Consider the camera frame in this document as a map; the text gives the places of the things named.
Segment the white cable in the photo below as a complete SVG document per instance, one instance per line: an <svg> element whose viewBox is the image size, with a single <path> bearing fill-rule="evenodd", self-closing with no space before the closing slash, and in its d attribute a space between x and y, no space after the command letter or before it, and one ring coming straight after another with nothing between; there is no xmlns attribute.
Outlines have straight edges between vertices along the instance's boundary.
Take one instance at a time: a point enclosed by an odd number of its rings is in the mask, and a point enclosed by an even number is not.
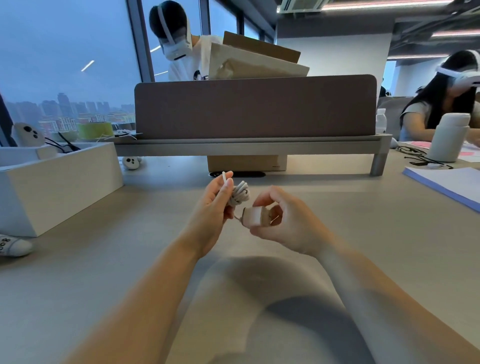
<svg viewBox="0 0 480 364"><path fill-rule="evenodd" d="M222 172L223 183L227 183L225 172ZM240 205L242 202L250 199L250 190L248 184L245 181L240 182L238 186L235 186L232 192L232 196L228 200L228 204L232 207Z"/></svg>

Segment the notebook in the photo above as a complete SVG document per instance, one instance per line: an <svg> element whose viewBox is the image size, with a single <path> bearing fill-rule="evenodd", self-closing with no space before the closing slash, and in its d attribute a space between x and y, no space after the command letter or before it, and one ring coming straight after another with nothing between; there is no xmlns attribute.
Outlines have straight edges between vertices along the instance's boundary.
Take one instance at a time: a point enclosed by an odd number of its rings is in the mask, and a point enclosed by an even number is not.
<svg viewBox="0 0 480 364"><path fill-rule="evenodd" d="M407 167L403 174L480 212L480 170L421 170Z"/></svg>

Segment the brown desk divider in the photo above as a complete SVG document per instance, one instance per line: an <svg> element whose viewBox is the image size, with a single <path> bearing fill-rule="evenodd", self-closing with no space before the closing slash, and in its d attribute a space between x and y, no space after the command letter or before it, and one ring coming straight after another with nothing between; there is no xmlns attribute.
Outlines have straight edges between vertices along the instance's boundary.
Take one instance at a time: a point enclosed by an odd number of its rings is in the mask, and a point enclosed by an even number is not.
<svg viewBox="0 0 480 364"><path fill-rule="evenodd" d="M141 139L363 136L375 134L372 75L141 83Z"/></svg>

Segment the white t-shirt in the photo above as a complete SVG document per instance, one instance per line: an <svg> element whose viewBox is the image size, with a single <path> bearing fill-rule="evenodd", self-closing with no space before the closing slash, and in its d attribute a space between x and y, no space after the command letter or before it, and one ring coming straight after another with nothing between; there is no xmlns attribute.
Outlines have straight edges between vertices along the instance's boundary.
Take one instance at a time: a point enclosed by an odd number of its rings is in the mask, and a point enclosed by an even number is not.
<svg viewBox="0 0 480 364"><path fill-rule="evenodd" d="M183 57L170 62L168 68L169 81L197 81L208 76L210 67L210 48L212 43L222 44L223 39L219 36L200 36L197 44L193 47L190 57Z"/></svg>
<svg viewBox="0 0 480 364"><path fill-rule="evenodd" d="M415 104L411 104L409 107L407 107L405 109L403 114L400 115L400 120L403 119L403 116L407 112L416 112L417 114L422 115L425 119L425 128L426 128L428 119L430 118L430 114L432 112L432 106L428 102L425 102L425 101L416 102ZM478 103L477 101L475 101L475 104L473 106L472 118L470 119L470 122L472 120L476 120L476 119L480 119L480 103ZM407 128L404 125L402 125L402 129L400 130L399 141L400 142L411 142L411 141L413 141L412 137L408 133Z"/></svg>

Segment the plastic bottle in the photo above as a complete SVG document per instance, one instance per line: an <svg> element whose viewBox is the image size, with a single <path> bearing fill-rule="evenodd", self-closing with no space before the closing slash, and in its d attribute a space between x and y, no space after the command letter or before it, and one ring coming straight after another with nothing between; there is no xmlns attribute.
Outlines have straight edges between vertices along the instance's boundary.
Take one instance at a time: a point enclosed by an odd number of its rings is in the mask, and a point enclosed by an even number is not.
<svg viewBox="0 0 480 364"><path fill-rule="evenodd" d="M427 158L439 162L455 162L470 129L469 122L470 114L450 112L443 115L435 129Z"/></svg>
<svg viewBox="0 0 480 364"><path fill-rule="evenodd" d="M387 117L385 109L378 109L375 118L375 134L385 134L387 131Z"/></svg>

